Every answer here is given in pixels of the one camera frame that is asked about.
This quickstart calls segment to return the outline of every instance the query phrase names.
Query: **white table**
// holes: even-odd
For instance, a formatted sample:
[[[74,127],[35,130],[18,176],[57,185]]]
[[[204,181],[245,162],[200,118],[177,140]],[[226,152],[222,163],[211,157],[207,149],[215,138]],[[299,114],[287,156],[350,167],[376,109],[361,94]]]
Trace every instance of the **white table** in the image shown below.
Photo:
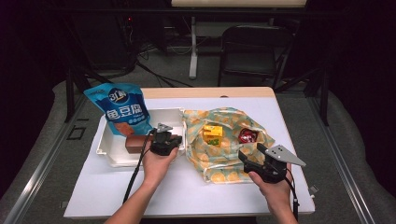
[[[306,0],[172,0],[172,7],[305,7]],[[207,22],[202,25],[202,30],[209,30],[210,34],[221,36],[222,32],[230,26],[228,23],[218,24],[215,27],[210,27]],[[208,32],[203,32],[204,36],[209,36]],[[191,18],[191,63],[190,63],[190,79],[197,77],[197,23],[195,17]]]
[[[283,145],[295,153],[293,144],[270,88],[164,88],[143,89],[149,109],[184,107],[213,109],[232,106],[244,110]],[[111,167],[106,158],[97,155],[100,136],[96,135],[84,163],[65,217],[109,217],[122,204],[134,171],[132,167]],[[301,167],[292,165],[300,214],[315,211]],[[132,193],[142,182],[140,171]],[[216,185],[206,183],[185,156],[178,157],[152,197],[145,217],[219,217],[267,215],[265,198],[252,183]]]

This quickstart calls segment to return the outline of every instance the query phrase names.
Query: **person's left hand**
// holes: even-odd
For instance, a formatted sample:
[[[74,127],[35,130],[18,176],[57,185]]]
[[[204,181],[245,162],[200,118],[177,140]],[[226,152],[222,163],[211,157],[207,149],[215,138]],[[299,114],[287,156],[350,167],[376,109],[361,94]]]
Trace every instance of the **person's left hand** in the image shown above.
[[[143,157],[145,178],[143,184],[157,188],[165,177],[169,165],[177,156],[178,147],[172,149],[169,156],[160,156],[148,151]]]

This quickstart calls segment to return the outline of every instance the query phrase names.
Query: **plastic bag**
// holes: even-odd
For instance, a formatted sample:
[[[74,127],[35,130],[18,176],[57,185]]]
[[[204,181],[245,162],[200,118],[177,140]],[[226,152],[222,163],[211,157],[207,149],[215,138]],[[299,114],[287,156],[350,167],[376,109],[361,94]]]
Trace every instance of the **plastic bag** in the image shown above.
[[[187,125],[187,158],[206,182],[251,182],[248,174],[243,171],[238,151],[242,150],[251,161],[262,163],[265,157],[257,149],[257,143],[271,147],[275,142],[259,123],[245,112],[232,107],[208,111],[185,110],[183,119]],[[205,140],[204,131],[207,125],[222,127],[219,146],[208,144]],[[255,133],[255,142],[245,141],[251,138],[241,139],[243,133]]]
[[[147,134],[152,129],[139,86],[130,83],[104,83],[85,90],[84,94],[105,113],[114,134]]]

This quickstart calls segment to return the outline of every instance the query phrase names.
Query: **chair backrest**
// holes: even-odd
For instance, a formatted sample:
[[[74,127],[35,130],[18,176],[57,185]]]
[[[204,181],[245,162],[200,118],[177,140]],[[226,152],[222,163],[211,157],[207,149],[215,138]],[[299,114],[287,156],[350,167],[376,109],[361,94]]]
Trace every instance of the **chair backrest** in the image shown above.
[[[291,44],[294,36],[286,28],[277,26],[238,25],[228,28],[221,37],[225,43],[284,48]]]

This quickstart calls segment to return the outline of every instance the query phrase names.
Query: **blue snack bag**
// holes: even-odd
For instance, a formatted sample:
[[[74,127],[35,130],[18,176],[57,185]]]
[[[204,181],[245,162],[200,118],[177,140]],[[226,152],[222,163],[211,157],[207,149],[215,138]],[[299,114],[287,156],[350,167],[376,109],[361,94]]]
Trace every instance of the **blue snack bag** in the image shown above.
[[[84,94],[105,113],[114,134],[147,134],[152,129],[139,86],[130,83],[104,83],[85,90]]]

